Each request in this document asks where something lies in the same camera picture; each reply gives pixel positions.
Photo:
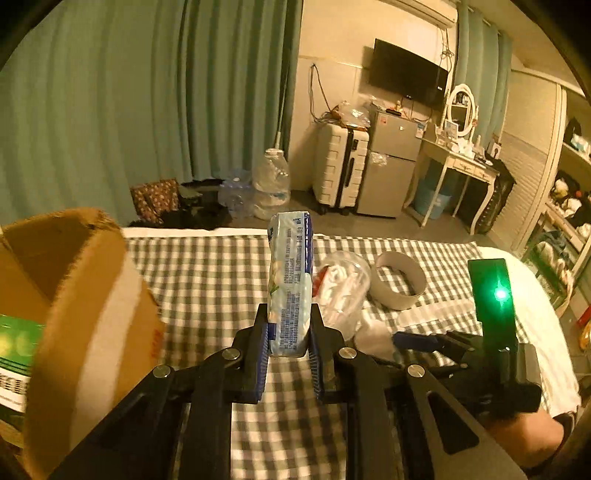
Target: flat screen tv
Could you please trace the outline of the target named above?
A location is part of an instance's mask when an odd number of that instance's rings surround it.
[[[369,84],[433,109],[443,108],[447,70],[404,48],[376,38]]]

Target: hand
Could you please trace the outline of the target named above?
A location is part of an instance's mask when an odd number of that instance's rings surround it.
[[[524,469],[538,466],[554,455],[564,436],[563,426],[543,408],[536,413],[519,413],[508,420],[488,417],[482,424]]]

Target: blue and white package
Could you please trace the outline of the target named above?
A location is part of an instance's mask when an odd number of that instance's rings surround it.
[[[312,305],[312,222],[308,212],[278,213],[271,247],[267,318],[273,356],[304,356]]]

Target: white wall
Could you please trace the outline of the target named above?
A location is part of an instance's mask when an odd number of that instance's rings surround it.
[[[511,54],[511,68],[512,69],[523,69],[525,68],[523,62],[517,58],[517,56],[513,53]]]
[[[456,29],[449,29],[451,51],[456,51]],[[440,30],[415,15],[380,0],[304,0],[290,147],[288,152],[292,189],[312,184],[315,128],[310,116],[310,66],[316,63],[330,107],[342,100],[362,105],[372,95],[393,105],[399,95],[367,84],[376,38],[406,48],[439,64],[443,43]],[[449,69],[449,62],[441,66]],[[327,110],[314,79],[314,112]],[[410,115],[410,101],[405,102]],[[430,110],[417,102],[413,115],[425,119]]]

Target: checkered blanket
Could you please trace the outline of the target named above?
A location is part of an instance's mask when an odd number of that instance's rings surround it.
[[[195,365],[229,346],[237,330],[252,324],[259,303],[267,300],[271,254],[265,236],[132,238],[128,246],[168,324],[164,362],[176,368]],[[428,282],[419,305],[471,298],[466,262],[480,258],[474,243],[315,236],[315,271],[336,250],[357,253],[370,264],[388,250],[415,258]],[[382,278],[394,290],[408,292],[401,276],[386,272]],[[397,329],[396,311],[367,300],[364,314]],[[458,312],[408,330],[480,333],[474,312]],[[527,341],[519,323],[518,337]],[[446,361],[441,356],[430,360]],[[545,393],[543,402],[547,407]],[[316,401],[307,357],[270,358],[262,401],[234,405],[232,424],[235,480],[345,477],[342,411]]]

